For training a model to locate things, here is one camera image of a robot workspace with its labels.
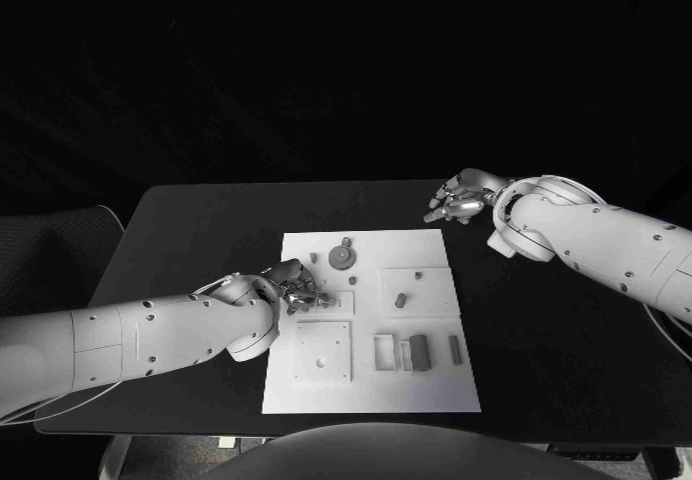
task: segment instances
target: chair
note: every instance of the chair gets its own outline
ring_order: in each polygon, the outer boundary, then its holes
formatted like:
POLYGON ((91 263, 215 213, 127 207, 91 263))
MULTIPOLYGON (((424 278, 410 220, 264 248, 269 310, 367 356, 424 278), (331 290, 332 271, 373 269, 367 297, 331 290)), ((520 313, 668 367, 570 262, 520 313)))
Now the chair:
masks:
MULTIPOLYGON (((103 205, 0 217, 0 321, 89 306, 123 232, 103 205)), ((112 438, 42 435, 34 424, 0 427, 0 476, 99 478, 112 438)))

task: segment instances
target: white mat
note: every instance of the white mat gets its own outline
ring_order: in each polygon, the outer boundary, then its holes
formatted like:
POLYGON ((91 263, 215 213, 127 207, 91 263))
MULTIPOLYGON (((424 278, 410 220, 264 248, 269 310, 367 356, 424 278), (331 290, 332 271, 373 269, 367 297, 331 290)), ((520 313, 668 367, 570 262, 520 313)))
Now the white mat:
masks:
MULTIPOLYGON (((354 292, 354 316, 324 314, 283 314, 279 324, 280 337, 270 349, 263 413, 417 413, 481 412, 472 361, 459 314, 459 302, 449 271, 433 271, 436 281, 445 282, 440 298, 426 297, 426 302, 446 305, 436 315, 423 317, 388 316, 384 276, 386 269, 440 268, 447 270, 447 251, 440 230, 396 230, 368 232, 287 233, 282 260, 298 258, 312 271, 321 289, 329 293, 354 292), (329 251, 342 244, 344 237, 352 240, 357 263, 338 271, 329 265, 329 251), (311 262, 311 253, 318 253, 318 263, 311 262), (349 284, 349 277, 357 284, 349 284), (351 322, 351 382, 299 381, 296 379, 295 344, 299 322, 351 322), (396 371, 375 370, 374 336, 394 335, 396 371), (400 341, 413 335, 427 335, 433 369, 427 372, 403 372, 400 341), (450 335, 459 337, 463 364, 455 365, 450 335)), ((397 287, 404 288, 397 280, 397 287)))

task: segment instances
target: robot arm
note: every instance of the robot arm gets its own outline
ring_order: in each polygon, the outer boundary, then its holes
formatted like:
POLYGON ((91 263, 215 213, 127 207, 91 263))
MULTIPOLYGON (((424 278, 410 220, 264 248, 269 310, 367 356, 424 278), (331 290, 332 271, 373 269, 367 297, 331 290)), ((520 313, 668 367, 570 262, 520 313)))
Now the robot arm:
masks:
POLYGON ((293 310, 329 306, 299 260, 273 270, 272 278, 225 277, 208 295, 205 287, 189 295, 3 318, 0 418, 74 391, 197 365, 224 349, 237 361, 262 355, 279 337, 280 299, 293 310))
POLYGON ((489 246, 508 258, 556 255, 623 295, 692 324, 692 232, 606 204, 576 181, 546 175, 520 181, 466 169, 439 190, 426 216, 465 224, 494 207, 489 246))

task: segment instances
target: dark curtain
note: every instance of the dark curtain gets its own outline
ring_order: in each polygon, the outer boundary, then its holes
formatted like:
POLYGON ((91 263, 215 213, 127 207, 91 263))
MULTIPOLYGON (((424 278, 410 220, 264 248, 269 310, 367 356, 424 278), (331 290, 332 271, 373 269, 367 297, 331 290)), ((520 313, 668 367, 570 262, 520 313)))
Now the dark curtain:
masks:
POLYGON ((104 203, 127 222, 153 185, 465 167, 662 212, 692 173, 687 16, 554 3, 6 15, 0 214, 104 203))

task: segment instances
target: black table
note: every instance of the black table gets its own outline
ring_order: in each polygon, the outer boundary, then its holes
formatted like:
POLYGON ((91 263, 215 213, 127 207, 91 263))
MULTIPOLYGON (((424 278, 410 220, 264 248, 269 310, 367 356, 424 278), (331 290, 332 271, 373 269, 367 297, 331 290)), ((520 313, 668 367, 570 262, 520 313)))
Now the black table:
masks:
MULTIPOLYGON (((692 445, 692 373, 642 305, 559 259, 505 258, 486 245, 488 212, 469 226, 423 222, 443 180, 162 186, 149 190, 93 306, 192 292, 280 261, 286 232, 442 228, 479 389, 479 414, 263 415, 269 353, 227 353, 126 382, 38 423, 44 433, 282 436, 390 421, 521 442, 692 445)), ((77 392, 40 416, 84 401, 77 392)))

